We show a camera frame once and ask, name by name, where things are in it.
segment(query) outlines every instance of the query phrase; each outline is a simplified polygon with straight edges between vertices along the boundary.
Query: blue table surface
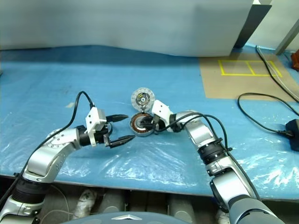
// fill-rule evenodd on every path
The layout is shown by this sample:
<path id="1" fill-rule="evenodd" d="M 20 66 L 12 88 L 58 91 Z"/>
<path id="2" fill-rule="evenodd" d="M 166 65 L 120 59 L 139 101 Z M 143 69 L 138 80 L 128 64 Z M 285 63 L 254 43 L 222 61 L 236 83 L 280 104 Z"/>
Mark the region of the blue table surface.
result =
<path id="1" fill-rule="evenodd" d="M 254 53 L 254 48 L 241 50 Z M 279 59 L 290 69 L 289 55 Z M 2 51 L 0 77 L 0 174 L 20 172 L 33 149 L 71 118 L 77 93 L 85 90 L 106 115 L 137 111 L 131 93 L 148 87 L 173 112 L 194 109 L 222 120 L 229 146 L 263 198 L 298 199 L 299 153 L 288 139 L 268 133 L 239 111 L 236 100 L 205 97 L 198 58 L 167 56 L 103 46 Z M 297 118 L 275 101 L 244 100 L 244 108 L 265 125 L 283 129 Z M 82 98 L 73 126 L 89 112 Z M 221 136 L 221 129 L 215 123 Z M 132 134 L 129 119 L 111 136 Z M 65 161 L 57 181 L 123 189 L 211 195 L 210 177 L 185 132 L 135 138 L 117 148 L 84 147 Z"/>

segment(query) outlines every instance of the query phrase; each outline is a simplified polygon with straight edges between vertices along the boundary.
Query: power adapter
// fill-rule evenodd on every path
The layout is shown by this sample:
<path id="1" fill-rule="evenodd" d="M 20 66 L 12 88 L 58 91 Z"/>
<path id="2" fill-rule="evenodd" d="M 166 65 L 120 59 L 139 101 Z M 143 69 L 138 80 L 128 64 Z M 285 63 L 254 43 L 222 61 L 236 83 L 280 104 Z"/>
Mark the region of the power adapter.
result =
<path id="1" fill-rule="evenodd" d="M 285 129 L 293 135 L 293 137 L 289 138 L 291 149 L 299 152 L 299 119 L 289 121 L 285 125 Z"/>

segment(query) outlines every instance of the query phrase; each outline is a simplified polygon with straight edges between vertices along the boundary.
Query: white circular disc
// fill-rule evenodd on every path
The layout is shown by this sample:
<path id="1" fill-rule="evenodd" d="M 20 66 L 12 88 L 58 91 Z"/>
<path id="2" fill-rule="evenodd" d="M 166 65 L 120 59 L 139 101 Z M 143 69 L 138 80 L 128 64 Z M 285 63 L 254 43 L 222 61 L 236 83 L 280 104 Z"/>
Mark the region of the white circular disc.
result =
<path id="1" fill-rule="evenodd" d="M 138 111 L 149 111 L 155 101 L 155 95 L 152 90 L 142 87 L 135 90 L 131 95 L 132 106 Z"/>

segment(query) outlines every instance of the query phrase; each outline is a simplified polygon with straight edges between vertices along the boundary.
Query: brown paper mat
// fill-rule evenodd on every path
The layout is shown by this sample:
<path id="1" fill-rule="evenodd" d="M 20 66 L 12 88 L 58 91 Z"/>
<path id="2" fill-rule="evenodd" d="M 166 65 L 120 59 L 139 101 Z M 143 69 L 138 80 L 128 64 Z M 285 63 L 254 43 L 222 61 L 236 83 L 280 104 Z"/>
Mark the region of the brown paper mat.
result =
<path id="1" fill-rule="evenodd" d="M 265 55 L 265 58 L 283 83 L 299 96 L 299 86 L 276 55 Z M 200 58 L 199 61 L 207 98 L 235 99 L 244 92 L 258 92 L 294 101 L 271 79 L 258 54 L 231 53 L 227 57 Z M 265 99 L 257 96 L 246 98 Z"/>

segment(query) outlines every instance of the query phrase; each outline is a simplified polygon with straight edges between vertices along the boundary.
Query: floor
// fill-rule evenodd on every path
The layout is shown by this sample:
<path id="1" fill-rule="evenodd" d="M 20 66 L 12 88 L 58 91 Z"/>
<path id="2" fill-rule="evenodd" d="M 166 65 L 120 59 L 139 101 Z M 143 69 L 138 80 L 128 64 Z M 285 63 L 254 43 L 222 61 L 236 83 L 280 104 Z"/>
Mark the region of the floor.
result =
<path id="1" fill-rule="evenodd" d="M 3 193 L 4 190 L 11 183 L 11 179 L 0 178 L 0 192 Z M 62 210 L 67 211 L 66 201 L 62 195 L 66 196 L 67 203 L 69 205 L 70 213 L 76 208 L 78 199 L 82 192 L 87 189 L 84 186 L 77 185 L 66 185 L 66 184 L 55 184 L 51 187 L 46 198 L 44 207 L 39 214 L 39 218 L 43 217 L 52 210 Z M 97 199 L 95 205 L 91 210 L 91 214 L 98 213 L 100 208 L 101 200 L 105 192 L 108 189 L 103 188 L 90 188 L 97 192 Z M 125 205 L 126 210 L 130 211 L 151 211 L 167 214 L 167 199 L 170 197 L 169 194 L 156 193 L 156 192 L 143 192 L 143 191 L 123 191 L 125 195 Z M 217 205 L 212 197 L 208 196 L 182 196 L 187 198 L 192 202 L 192 206 L 195 213 L 195 220 L 198 224 L 216 224 L 215 215 L 217 212 Z M 273 201 L 266 200 L 264 203 L 286 224 L 296 224 L 298 223 L 299 213 L 298 213 L 298 201 Z M 66 222 L 68 220 L 68 214 L 54 211 L 51 212 L 43 220 L 42 224 L 59 224 Z"/>

